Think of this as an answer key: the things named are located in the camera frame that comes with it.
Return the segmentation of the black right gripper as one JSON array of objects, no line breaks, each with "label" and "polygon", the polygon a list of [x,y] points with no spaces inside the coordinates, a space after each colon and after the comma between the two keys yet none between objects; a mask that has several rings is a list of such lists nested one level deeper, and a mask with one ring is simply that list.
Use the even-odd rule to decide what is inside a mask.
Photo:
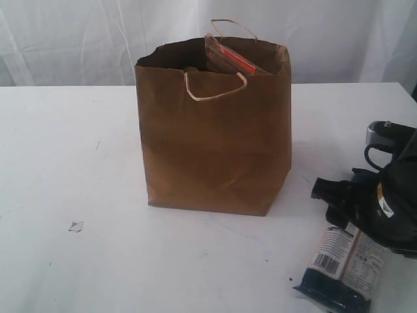
[{"label": "black right gripper", "polygon": [[378,244],[416,257],[416,131],[403,146],[366,145],[374,171],[355,168],[350,181],[317,178],[311,198],[328,204],[326,220],[345,230],[352,222]]}]

